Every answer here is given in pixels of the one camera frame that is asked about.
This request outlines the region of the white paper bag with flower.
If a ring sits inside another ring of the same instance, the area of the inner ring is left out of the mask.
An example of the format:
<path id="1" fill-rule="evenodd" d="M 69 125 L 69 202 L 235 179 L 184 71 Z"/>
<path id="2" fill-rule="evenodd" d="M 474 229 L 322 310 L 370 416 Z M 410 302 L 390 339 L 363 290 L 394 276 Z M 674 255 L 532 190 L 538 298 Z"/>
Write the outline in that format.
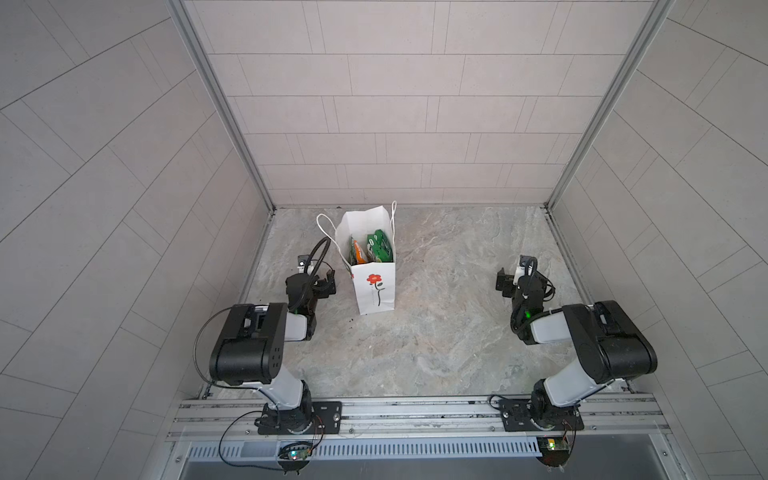
<path id="1" fill-rule="evenodd" d="M 359 313 L 368 315 L 395 309 L 396 292 L 396 249 L 395 214 L 397 202 L 389 208 L 377 206 L 368 210 L 348 211 L 338 225 L 326 214 L 318 214 L 316 223 L 320 231 L 330 239 L 349 272 Z M 375 263 L 368 257 L 366 239 L 377 229 L 385 232 L 394 253 L 392 263 Z M 366 264 L 350 263 L 350 240 L 354 238 L 365 250 L 369 260 Z"/>

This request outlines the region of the green Fox's spring tea bag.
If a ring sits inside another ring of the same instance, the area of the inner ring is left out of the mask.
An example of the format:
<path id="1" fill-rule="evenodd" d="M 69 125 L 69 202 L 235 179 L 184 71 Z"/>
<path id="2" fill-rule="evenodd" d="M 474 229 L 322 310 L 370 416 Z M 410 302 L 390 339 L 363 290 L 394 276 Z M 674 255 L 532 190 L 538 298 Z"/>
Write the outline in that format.
<path id="1" fill-rule="evenodd" d="M 381 229 L 377 229 L 374 233 L 367 236 L 366 250 L 372 262 L 392 263 L 394 261 L 392 245 L 385 232 Z"/>

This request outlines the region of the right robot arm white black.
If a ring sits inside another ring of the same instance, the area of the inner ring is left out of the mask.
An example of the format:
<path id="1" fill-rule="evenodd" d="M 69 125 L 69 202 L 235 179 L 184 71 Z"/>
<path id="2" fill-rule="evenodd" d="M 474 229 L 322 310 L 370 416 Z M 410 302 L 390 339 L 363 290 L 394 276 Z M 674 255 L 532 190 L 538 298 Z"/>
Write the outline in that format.
<path id="1" fill-rule="evenodd" d="M 537 270 L 537 259 L 523 256 L 513 274 L 496 274 L 495 289 L 512 300 L 511 331 L 527 345 L 569 341 L 576 359 L 557 374 L 538 380 L 530 400 L 501 398 L 496 409 L 518 427 L 581 429 L 578 406 L 616 380 L 651 374 L 658 357 L 623 308 L 614 300 L 568 304 L 546 309 L 556 293 L 553 283 Z"/>

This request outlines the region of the orange Fox's fruits candy bag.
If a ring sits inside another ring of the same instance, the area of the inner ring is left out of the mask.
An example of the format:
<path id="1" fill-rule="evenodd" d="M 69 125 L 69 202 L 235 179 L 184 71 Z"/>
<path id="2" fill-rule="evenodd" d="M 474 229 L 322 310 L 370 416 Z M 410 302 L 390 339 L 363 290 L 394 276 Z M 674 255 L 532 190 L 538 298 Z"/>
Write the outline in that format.
<path id="1" fill-rule="evenodd" d="M 359 242 L 352 238 L 350 240 L 350 263 L 352 265 L 361 265 L 368 263 L 365 250 L 360 246 Z"/>

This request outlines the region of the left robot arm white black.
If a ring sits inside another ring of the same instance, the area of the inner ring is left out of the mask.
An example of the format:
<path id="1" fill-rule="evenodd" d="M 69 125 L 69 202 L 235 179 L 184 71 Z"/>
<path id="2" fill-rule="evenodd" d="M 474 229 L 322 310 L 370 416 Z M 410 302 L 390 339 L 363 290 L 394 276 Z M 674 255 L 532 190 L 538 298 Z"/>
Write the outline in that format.
<path id="1" fill-rule="evenodd" d="M 296 273 L 286 280 L 286 303 L 229 308 L 209 360 L 222 388 L 255 390 L 266 399 L 255 421 L 261 435 L 301 435 L 322 426 L 307 383 L 282 366 L 285 345 L 307 342 L 317 326 L 319 300 L 336 293 L 335 271 L 324 277 Z"/>

